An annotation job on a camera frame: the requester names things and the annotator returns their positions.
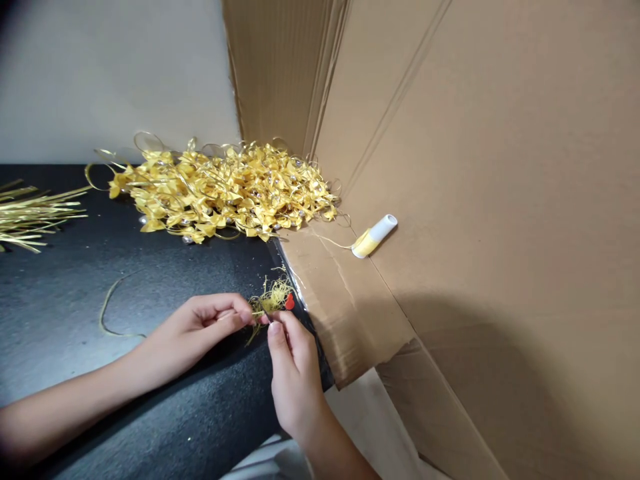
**thread spool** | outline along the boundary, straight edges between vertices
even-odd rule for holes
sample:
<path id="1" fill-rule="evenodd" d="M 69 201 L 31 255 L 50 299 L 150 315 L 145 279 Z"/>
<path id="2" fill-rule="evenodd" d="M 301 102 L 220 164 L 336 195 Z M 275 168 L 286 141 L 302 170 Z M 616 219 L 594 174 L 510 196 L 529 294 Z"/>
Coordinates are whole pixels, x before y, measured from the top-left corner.
<path id="1" fill-rule="evenodd" d="M 351 252 L 362 259 L 370 255 L 380 242 L 398 225 L 398 220 L 393 215 L 385 215 L 372 228 L 367 229 L 351 246 Z"/>

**forearm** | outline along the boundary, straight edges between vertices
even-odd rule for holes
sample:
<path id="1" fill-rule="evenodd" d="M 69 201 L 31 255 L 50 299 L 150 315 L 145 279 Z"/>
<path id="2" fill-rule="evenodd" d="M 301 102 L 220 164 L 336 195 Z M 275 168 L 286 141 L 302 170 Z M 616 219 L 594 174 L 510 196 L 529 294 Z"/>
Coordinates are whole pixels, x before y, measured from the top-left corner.
<path id="1" fill-rule="evenodd" d="M 0 442 L 8 460 L 29 467 L 137 396 L 118 360 L 0 410 Z"/>
<path id="2" fill-rule="evenodd" d="M 338 420 L 326 406 L 323 420 L 313 435 L 299 441 L 318 480 L 345 478 L 349 480 L 379 479 L 367 460 L 353 444 Z"/>

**small red object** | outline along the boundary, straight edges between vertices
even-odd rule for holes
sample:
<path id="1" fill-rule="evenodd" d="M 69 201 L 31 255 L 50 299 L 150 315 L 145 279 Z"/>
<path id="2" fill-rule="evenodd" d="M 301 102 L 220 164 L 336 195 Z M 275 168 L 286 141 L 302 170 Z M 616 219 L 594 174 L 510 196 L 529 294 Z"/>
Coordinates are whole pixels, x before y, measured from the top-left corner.
<path id="1" fill-rule="evenodd" d="M 293 294 L 290 293 L 289 296 L 287 297 L 287 302 L 285 303 L 285 308 L 287 310 L 293 310 L 295 306 L 295 302 L 293 301 Z"/>

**black table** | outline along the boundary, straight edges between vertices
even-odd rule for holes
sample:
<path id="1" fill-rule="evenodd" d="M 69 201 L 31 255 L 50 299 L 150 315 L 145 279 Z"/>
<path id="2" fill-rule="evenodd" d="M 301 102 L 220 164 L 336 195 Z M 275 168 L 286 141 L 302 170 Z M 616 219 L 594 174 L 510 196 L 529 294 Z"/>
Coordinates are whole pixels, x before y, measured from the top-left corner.
<path id="1" fill-rule="evenodd" d="M 106 184 L 108 170 L 94 169 Z M 86 185 L 81 165 L 2 165 L 0 184 L 22 178 L 55 193 Z M 0 401 L 6 405 L 96 369 L 140 339 L 102 334 L 98 316 L 114 281 L 132 273 L 105 314 L 110 329 L 150 333 L 192 295 L 260 294 L 282 265 L 279 244 L 241 237 L 184 245 L 165 232 L 140 233 L 130 201 L 106 192 L 80 198 L 88 218 L 47 235 L 39 255 L 0 253 Z M 297 303 L 295 313 L 313 331 Z M 192 371 L 104 419 L 36 469 L 59 478 L 218 478 L 279 430 L 271 397 L 266 331 L 216 346 Z M 323 386 L 333 382 L 321 354 Z"/>

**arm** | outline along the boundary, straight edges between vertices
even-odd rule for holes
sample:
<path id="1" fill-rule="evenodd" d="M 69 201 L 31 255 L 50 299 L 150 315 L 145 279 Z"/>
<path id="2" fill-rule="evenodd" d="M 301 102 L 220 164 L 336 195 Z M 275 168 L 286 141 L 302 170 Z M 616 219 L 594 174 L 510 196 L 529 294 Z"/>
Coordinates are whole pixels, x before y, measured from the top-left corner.
<path id="1" fill-rule="evenodd" d="M 319 480 L 380 477 L 332 414 L 322 392 L 315 339 L 291 312 L 269 326 L 271 390 L 282 428 L 298 442 Z"/>
<path id="2" fill-rule="evenodd" d="M 236 293 L 191 298 L 124 357 L 0 410 L 4 454 L 15 466 L 33 465 L 253 322 L 251 307 Z"/>

